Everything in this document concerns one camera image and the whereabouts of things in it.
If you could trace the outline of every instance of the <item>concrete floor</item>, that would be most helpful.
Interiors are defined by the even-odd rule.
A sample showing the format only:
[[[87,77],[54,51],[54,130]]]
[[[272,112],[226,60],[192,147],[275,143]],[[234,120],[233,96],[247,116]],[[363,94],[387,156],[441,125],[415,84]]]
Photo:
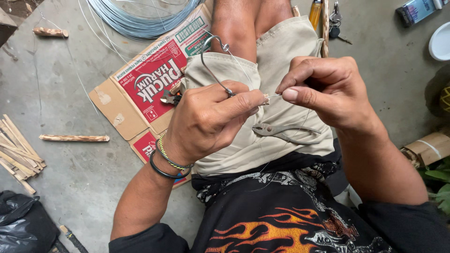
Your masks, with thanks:
[[[341,0],[342,34],[354,42],[330,41],[330,57],[353,56],[366,81],[370,102],[386,125],[393,142],[402,146],[430,132],[437,121],[427,111],[426,83],[444,63],[433,60],[428,42],[433,32],[450,21],[450,7],[434,13],[415,27],[400,25],[395,8],[405,0]],[[310,0],[294,0],[301,15],[309,14]],[[81,1],[83,10],[86,2]],[[70,33],[69,39],[36,38],[34,26],[52,27],[44,17]],[[89,92],[124,62],[99,41],[77,1],[46,0],[33,12],[0,50],[0,113],[8,114],[47,168],[28,180],[57,225],[73,230],[91,253],[108,250],[116,204],[142,162],[128,143],[88,100],[77,73]],[[112,39],[129,51],[139,52],[147,43],[136,43],[112,33]],[[74,58],[72,64],[68,54]],[[8,51],[17,57],[14,61]],[[123,53],[132,58],[134,53]],[[104,135],[108,143],[55,143],[39,134]],[[25,193],[21,185],[0,169],[0,190]],[[163,219],[190,245],[203,216],[203,205],[190,184],[172,192]],[[61,241],[71,250],[72,244]]]

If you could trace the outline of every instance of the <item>metal hook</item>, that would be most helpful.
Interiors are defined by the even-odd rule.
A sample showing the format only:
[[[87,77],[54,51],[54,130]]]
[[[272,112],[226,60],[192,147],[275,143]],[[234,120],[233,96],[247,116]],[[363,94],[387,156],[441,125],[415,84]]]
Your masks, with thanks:
[[[228,89],[227,87],[225,87],[220,81],[219,81],[219,79],[217,79],[217,77],[212,73],[212,71],[206,66],[206,64],[205,64],[205,61],[203,60],[203,52],[205,51],[205,49],[206,49],[206,46],[207,46],[207,44],[212,40],[212,39],[214,39],[214,38],[216,38],[218,41],[219,41],[219,43],[220,43],[220,47],[222,48],[222,51],[224,51],[224,52],[228,52],[228,50],[230,49],[230,46],[228,45],[228,44],[222,44],[222,40],[221,40],[221,38],[219,37],[219,36],[217,36],[217,35],[214,35],[214,36],[211,36],[211,37],[209,37],[208,39],[206,39],[206,41],[205,41],[205,43],[203,44],[203,47],[202,47],[202,53],[200,54],[200,58],[202,59],[202,63],[203,63],[203,66],[205,66],[205,68],[209,71],[209,73],[212,75],[212,77],[214,77],[214,79],[225,89],[225,91],[228,93],[228,97],[230,98],[230,97],[232,97],[232,96],[234,96],[234,95],[236,95],[236,94],[234,94],[230,89]]]

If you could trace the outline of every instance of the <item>wire cutters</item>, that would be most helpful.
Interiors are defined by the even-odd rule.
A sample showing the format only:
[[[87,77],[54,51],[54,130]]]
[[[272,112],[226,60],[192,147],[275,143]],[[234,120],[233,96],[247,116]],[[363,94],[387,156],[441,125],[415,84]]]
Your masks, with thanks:
[[[320,141],[315,141],[315,142],[305,142],[305,141],[298,141],[298,140],[294,140],[292,138],[287,137],[286,135],[284,135],[282,132],[284,130],[288,130],[288,129],[306,129],[309,131],[313,131],[316,132],[318,134],[321,134],[322,132],[310,127],[306,127],[306,126],[299,126],[299,125],[292,125],[292,126],[271,126],[269,124],[256,124],[253,125],[252,130],[262,136],[273,136],[273,137],[278,137],[280,139],[283,139],[285,141],[288,142],[293,142],[293,143],[297,143],[297,144],[301,144],[301,145],[310,145],[310,144],[319,144]]]

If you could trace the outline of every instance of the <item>hand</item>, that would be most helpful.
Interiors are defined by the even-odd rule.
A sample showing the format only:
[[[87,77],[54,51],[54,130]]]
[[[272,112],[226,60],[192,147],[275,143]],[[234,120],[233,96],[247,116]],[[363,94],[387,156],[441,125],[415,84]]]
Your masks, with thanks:
[[[381,123],[351,57],[295,57],[276,93],[283,93],[285,101],[315,110],[325,124],[340,130],[371,132]]]
[[[189,165],[229,146],[247,118],[265,101],[261,91],[248,91],[245,84],[222,83],[237,95],[228,98],[219,84],[183,94],[162,139],[167,156],[174,162]]]

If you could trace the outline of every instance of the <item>yellow lighter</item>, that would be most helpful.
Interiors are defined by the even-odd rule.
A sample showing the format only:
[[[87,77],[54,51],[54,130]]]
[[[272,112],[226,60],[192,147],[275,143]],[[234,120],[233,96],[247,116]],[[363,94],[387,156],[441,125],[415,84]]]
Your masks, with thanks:
[[[322,0],[315,0],[312,3],[310,22],[314,30],[317,29],[317,24],[319,23],[320,11],[322,10]]]

